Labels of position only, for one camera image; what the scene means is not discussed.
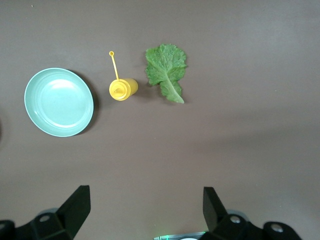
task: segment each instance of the yellow squeeze bottle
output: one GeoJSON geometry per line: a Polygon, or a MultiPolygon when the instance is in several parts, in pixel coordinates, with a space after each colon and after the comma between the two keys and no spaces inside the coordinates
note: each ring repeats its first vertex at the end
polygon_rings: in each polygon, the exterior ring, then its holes
{"type": "Polygon", "coordinates": [[[112,58],[114,71],[115,71],[115,77],[116,77],[116,80],[114,80],[110,84],[109,93],[110,93],[111,97],[113,97],[115,100],[118,100],[118,101],[126,100],[131,95],[133,95],[137,92],[138,83],[133,78],[124,78],[124,79],[119,78],[115,59],[114,59],[115,53],[113,51],[110,51],[109,55],[112,58]]]}

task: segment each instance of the yellow bottle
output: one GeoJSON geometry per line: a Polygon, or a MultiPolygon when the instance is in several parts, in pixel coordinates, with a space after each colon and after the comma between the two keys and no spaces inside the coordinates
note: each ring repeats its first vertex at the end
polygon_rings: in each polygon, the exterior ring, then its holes
{"type": "Polygon", "coordinates": [[[121,79],[118,77],[117,67],[114,59],[115,53],[113,51],[109,52],[112,58],[116,80],[114,80],[109,87],[109,93],[111,97],[115,100],[123,101],[129,98],[131,95],[135,94],[138,90],[138,83],[133,78],[121,79]]]}

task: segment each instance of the lettuce leaf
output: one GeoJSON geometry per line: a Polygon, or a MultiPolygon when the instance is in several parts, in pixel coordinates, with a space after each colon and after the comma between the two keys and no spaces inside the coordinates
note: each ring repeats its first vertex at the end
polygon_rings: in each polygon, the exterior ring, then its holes
{"type": "Polygon", "coordinates": [[[186,72],[185,52],[175,45],[161,44],[146,50],[145,57],[148,62],[145,72],[149,84],[152,86],[159,84],[162,95],[169,101],[185,103],[178,83],[186,72]]]}

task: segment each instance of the light blue plate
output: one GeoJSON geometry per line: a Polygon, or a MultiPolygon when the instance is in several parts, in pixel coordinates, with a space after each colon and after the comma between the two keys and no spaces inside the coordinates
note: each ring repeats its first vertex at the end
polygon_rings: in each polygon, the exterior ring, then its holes
{"type": "Polygon", "coordinates": [[[80,133],[94,112],[86,83],[63,68],[48,68],[34,75],[26,86],[24,105],[39,129],[57,137],[80,133]]]}

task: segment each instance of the green leaf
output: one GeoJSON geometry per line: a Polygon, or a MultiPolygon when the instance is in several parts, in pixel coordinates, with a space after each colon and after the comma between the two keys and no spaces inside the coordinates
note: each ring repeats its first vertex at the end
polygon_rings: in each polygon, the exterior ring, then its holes
{"type": "Polygon", "coordinates": [[[145,72],[149,83],[152,86],[159,84],[162,95],[169,101],[185,103],[178,83],[186,72],[185,52],[175,45],[161,44],[158,47],[149,48],[145,57],[148,62],[145,72]]]}

